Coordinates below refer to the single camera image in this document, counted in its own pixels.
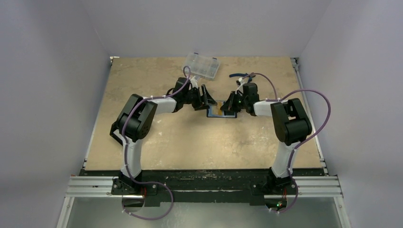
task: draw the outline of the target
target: robotic arm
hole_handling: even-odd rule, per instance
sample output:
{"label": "robotic arm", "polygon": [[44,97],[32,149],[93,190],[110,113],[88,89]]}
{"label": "robotic arm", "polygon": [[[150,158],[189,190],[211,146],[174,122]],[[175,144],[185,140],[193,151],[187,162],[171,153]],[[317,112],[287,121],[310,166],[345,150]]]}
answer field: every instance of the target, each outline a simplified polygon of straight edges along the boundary
{"label": "robotic arm", "polygon": [[[125,131],[127,142],[125,142],[121,136],[123,126],[131,110],[143,100],[143,97],[137,94],[131,95],[119,114],[117,121],[112,124],[110,135],[123,145],[123,148],[126,146],[128,148],[127,165],[133,177],[137,177],[141,173],[140,158],[143,138],[150,131],[155,115],[177,112],[183,108],[184,104],[191,104],[195,111],[208,109],[210,105],[217,105],[215,100],[208,93],[205,85],[201,86],[200,93],[200,88],[193,87],[191,82],[187,81],[185,77],[178,78],[173,88],[173,93],[178,91],[185,83],[187,83],[187,85],[172,97],[153,99],[140,105],[128,122]],[[129,177],[125,166],[121,168],[121,173]]]}
{"label": "robotic arm", "polygon": [[231,91],[228,100],[221,107],[223,111],[240,112],[245,109],[252,116],[273,117],[274,129],[279,140],[276,159],[270,168],[267,187],[281,188],[291,183],[295,154],[294,147],[304,141],[312,132],[312,125],[298,98],[283,102],[260,101],[255,83],[242,85],[240,90]]}

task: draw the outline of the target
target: cable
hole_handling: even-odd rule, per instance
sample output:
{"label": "cable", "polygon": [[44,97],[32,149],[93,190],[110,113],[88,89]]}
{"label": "cable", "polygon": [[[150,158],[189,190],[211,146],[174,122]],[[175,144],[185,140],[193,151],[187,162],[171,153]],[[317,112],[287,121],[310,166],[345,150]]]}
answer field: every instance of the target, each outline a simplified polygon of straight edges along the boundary
{"label": "cable", "polygon": [[270,80],[266,75],[261,74],[261,73],[250,73],[250,74],[248,74],[248,75],[242,77],[242,79],[244,79],[244,78],[246,78],[246,77],[253,77],[253,76],[255,76],[255,75],[263,76],[265,79],[267,79],[267,80],[269,81],[271,87],[273,88],[275,100],[266,99],[266,101],[278,101],[276,88],[274,87],[274,84],[271,82],[271,80]]}
{"label": "cable", "polygon": [[294,206],[294,204],[295,204],[295,202],[297,201],[297,198],[298,198],[298,194],[299,194],[299,192],[298,192],[298,185],[297,185],[297,182],[295,181],[295,179],[292,177],[292,173],[291,173],[291,162],[292,162],[292,158],[294,157],[295,150],[298,149],[298,148],[299,148],[300,146],[302,146],[303,144],[305,144],[306,142],[308,142],[309,140],[313,139],[315,136],[317,136],[317,134],[319,134],[319,132],[325,127],[325,125],[326,125],[327,122],[329,121],[329,117],[330,117],[330,113],[331,113],[331,107],[330,107],[330,101],[329,101],[329,99],[328,99],[323,93],[321,93],[321,92],[319,92],[319,91],[317,91],[317,90],[313,90],[313,89],[297,89],[297,90],[294,90],[294,91],[292,91],[291,93],[285,95],[285,96],[284,96],[283,98],[281,98],[279,101],[280,101],[280,102],[281,102],[281,101],[284,101],[287,97],[289,97],[289,96],[291,96],[291,95],[293,95],[293,94],[295,94],[295,93],[304,92],[304,91],[305,91],[305,92],[313,92],[313,93],[319,94],[319,95],[321,95],[321,96],[323,97],[323,99],[324,99],[324,100],[326,101],[326,103],[327,103],[327,116],[326,116],[326,119],[325,119],[325,121],[323,122],[323,124],[319,127],[319,129],[318,129],[315,133],[313,133],[310,137],[308,137],[308,138],[305,139],[304,141],[302,141],[302,142],[300,142],[299,144],[297,144],[297,145],[293,148],[293,150],[291,151],[291,155],[290,155],[290,158],[289,158],[288,164],[287,164],[287,172],[288,172],[288,174],[289,174],[289,176],[290,176],[292,182],[294,182],[295,189],[296,189],[296,194],[295,194],[294,200],[292,200],[292,202],[291,202],[290,205],[287,205],[287,207],[286,207],[284,210],[282,210],[282,211],[277,211],[276,213],[283,213],[283,212],[286,212],[287,210],[289,210],[291,207]]}
{"label": "cable", "polygon": [[168,91],[166,91],[166,96],[168,96],[169,95],[169,93],[173,90],[174,88],[170,88],[170,89],[168,89]]}
{"label": "cable", "polygon": [[[189,74],[188,74],[188,75],[186,75],[185,69],[188,69],[188,70],[189,70]],[[160,182],[156,182],[156,181],[140,182],[140,181],[136,181],[136,180],[134,179],[133,175],[130,173],[129,165],[127,164],[127,151],[128,151],[127,147],[128,147],[128,140],[127,140],[126,135],[125,135],[126,127],[127,127],[127,124],[128,124],[128,122],[129,122],[130,118],[132,118],[134,112],[136,111],[136,109],[137,109],[138,107],[140,107],[140,105],[141,105],[142,103],[144,103],[144,102],[146,102],[146,101],[148,101],[148,100],[152,100],[152,99],[168,98],[168,97],[174,96],[174,95],[176,95],[177,93],[179,93],[179,92],[187,85],[187,83],[188,83],[189,80],[190,80],[190,75],[191,75],[190,67],[185,66],[185,67],[183,68],[183,75],[185,75],[185,77],[186,77],[186,82],[185,82],[185,83],[181,86],[181,88],[178,89],[176,92],[172,93],[171,95],[167,95],[167,96],[158,96],[158,97],[153,97],[153,98],[148,97],[148,98],[145,98],[145,99],[141,100],[139,103],[137,103],[137,104],[134,106],[134,108],[131,110],[131,112],[129,113],[129,116],[127,117],[127,119],[126,119],[126,121],[125,121],[125,123],[124,123],[124,125],[123,125],[123,128],[122,128],[122,137],[123,137],[123,139],[124,139],[125,142],[126,142],[125,148],[124,148],[124,153],[123,153],[123,158],[124,158],[124,162],[125,162],[126,171],[127,171],[127,174],[129,175],[130,179],[131,179],[134,183],[136,183],[136,184],[158,184],[158,185],[161,185],[161,186],[163,186],[164,188],[166,188],[167,191],[169,192],[169,194],[171,195],[171,205],[169,206],[168,210],[167,210],[164,214],[162,214],[162,215],[160,215],[160,216],[158,216],[158,217],[154,217],[154,218],[146,218],[146,217],[143,217],[143,216],[135,215],[135,214],[131,213],[130,211],[126,210],[126,208],[125,208],[125,206],[124,206],[124,204],[123,204],[123,202],[122,202],[123,211],[124,211],[126,214],[131,215],[131,216],[136,217],[136,218],[139,218],[139,219],[144,219],[144,220],[158,220],[158,219],[161,219],[161,218],[165,217],[165,216],[172,210],[172,207],[173,207],[173,194],[172,194],[171,190],[170,190],[166,185],[164,185],[164,184],[162,184],[162,183],[160,183]]]}

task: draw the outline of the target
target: clear plastic box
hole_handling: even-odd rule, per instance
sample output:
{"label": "clear plastic box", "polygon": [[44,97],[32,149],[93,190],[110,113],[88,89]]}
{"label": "clear plastic box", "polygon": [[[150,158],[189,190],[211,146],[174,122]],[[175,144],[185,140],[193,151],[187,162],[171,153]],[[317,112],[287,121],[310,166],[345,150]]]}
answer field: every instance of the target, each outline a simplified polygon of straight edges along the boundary
{"label": "clear plastic box", "polygon": [[190,67],[192,75],[213,80],[220,61],[213,57],[201,56],[198,53],[189,53],[182,68],[185,66]]}

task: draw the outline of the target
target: white enclosure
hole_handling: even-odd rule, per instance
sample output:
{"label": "white enclosure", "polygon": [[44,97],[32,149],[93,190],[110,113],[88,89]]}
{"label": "white enclosure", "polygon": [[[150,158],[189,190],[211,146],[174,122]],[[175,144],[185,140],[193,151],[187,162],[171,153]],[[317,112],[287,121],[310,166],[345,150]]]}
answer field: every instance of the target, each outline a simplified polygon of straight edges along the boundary
{"label": "white enclosure", "polygon": [[[55,227],[110,56],[299,57],[352,227],[401,227],[401,0],[0,1],[0,227]],[[307,95],[316,126],[326,106]]]}

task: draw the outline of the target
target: wooden table surface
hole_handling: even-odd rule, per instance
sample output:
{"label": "wooden table surface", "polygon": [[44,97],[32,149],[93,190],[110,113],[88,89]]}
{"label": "wooden table surface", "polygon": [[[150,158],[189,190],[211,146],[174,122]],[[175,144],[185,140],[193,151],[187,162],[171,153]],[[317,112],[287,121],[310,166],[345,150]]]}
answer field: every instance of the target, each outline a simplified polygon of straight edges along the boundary
{"label": "wooden table surface", "polygon": [[[215,100],[227,100],[236,90],[233,73],[258,72],[268,76],[278,96],[299,89],[289,57],[218,57],[214,81],[201,79]],[[131,94],[163,95],[183,76],[184,57],[115,58],[89,148],[86,170],[118,170],[122,146],[109,136]],[[260,99],[274,98],[268,81],[256,76]],[[173,114],[154,117],[143,142],[142,169],[268,168],[276,157],[278,140],[270,117],[254,117],[244,110],[236,119],[207,118],[191,105]],[[321,167],[314,140],[300,147],[294,167]]]}

